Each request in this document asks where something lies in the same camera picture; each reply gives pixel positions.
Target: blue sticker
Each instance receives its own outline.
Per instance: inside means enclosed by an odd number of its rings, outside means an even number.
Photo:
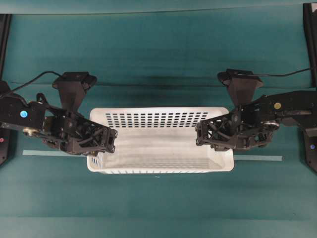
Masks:
[[[28,116],[28,112],[27,112],[27,111],[21,111],[21,112],[20,112],[20,116],[21,116],[22,118],[26,118],[26,117]]]

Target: teal fabric surface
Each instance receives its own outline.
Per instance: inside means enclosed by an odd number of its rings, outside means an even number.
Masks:
[[[277,6],[311,0],[1,0],[0,13],[97,14]]]
[[[99,79],[79,110],[88,117],[95,107],[231,109],[217,72],[283,73],[308,65],[301,5],[17,15],[3,79],[13,88],[44,70],[87,70]],[[19,94],[30,101],[42,92],[60,106],[54,79]],[[254,98],[314,90],[307,72],[263,81]],[[12,142],[11,158],[0,167],[1,237],[317,236],[317,177],[303,163],[304,142],[294,127],[282,126],[266,148],[235,152],[283,156],[282,162],[236,161],[228,173],[102,175],[88,171],[83,157],[22,155],[49,148],[20,132]]]
[[[301,5],[291,5],[17,15],[12,19],[3,78],[21,83],[48,69],[87,70],[103,85],[220,86],[216,75],[227,68],[293,72],[309,67],[302,12]],[[263,80],[265,87],[311,85],[310,72]]]

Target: white plastic basket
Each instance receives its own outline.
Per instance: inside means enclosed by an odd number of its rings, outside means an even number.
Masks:
[[[228,113],[226,108],[95,108],[90,120],[115,128],[115,153],[87,156],[90,171],[103,174],[230,171],[232,150],[196,145],[194,126]]]

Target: cable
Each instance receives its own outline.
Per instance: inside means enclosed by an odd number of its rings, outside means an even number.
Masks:
[[[286,73],[286,74],[258,74],[258,73],[255,73],[255,74],[242,74],[242,73],[239,73],[237,75],[243,75],[243,76],[260,76],[260,77],[287,77],[287,76],[291,76],[293,74],[296,74],[296,73],[301,73],[301,72],[304,72],[304,71],[308,71],[308,70],[313,70],[313,69],[316,69],[316,67],[312,67],[312,68],[305,68],[305,69],[301,69],[301,70],[298,70],[298,71],[295,71],[295,72],[291,72],[291,73]]]
[[[33,83],[34,81],[36,81],[37,79],[39,79],[40,77],[42,77],[44,74],[47,74],[47,73],[52,73],[52,74],[55,74],[55,75],[57,75],[57,76],[59,76],[59,77],[63,77],[63,76],[61,76],[59,73],[56,73],[56,72],[54,72],[54,71],[44,71],[43,73],[40,73],[38,76],[36,76],[36,77],[33,78],[32,80],[30,80],[29,82],[26,82],[25,84],[22,84],[21,86],[15,88],[15,89],[12,89],[12,90],[10,90],[10,91],[7,91],[7,92],[5,92],[5,93],[0,94],[0,99],[1,99],[1,98],[4,98],[4,97],[6,97],[6,96],[8,96],[8,95],[10,95],[10,94],[12,94],[12,93],[14,93],[15,91],[17,91],[17,90],[19,90],[19,89],[21,89],[21,88],[24,88],[24,87],[30,85],[31,83]]]

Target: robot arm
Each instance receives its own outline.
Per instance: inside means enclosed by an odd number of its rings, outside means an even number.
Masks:
[[[270,143],[281,124],[298,126],[304,132],[306,161],[317,172],[316,91],[262,96],[252,102],[255,89],[263,85],[257,75],[228,69],[219,73],[218,78],[226,86],[235,108],[226,115],[202,120],[196,125],[198,146],[207,144],[215,151],[249,150]]]
[[[0,81],[0,127],[41,138],[49,147],[69,154],[113,153],[117,131],[77,112],[96,81],[87,72],[64,73],[53,83],[59,91],[62,108],[51,106],[42,93],[37,94],[35,102],[26,103],[21,96],[8,94],[7,83]]]

